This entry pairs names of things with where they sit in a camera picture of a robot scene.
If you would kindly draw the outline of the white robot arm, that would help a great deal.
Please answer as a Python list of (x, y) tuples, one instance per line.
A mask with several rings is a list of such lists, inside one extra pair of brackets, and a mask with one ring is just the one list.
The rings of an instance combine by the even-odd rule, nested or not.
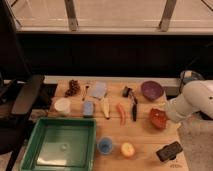
[(191, 81), (177, 97), (165, 103), (166, 115), (175, 123), (198, 111), (213, 119), (213, 80)]

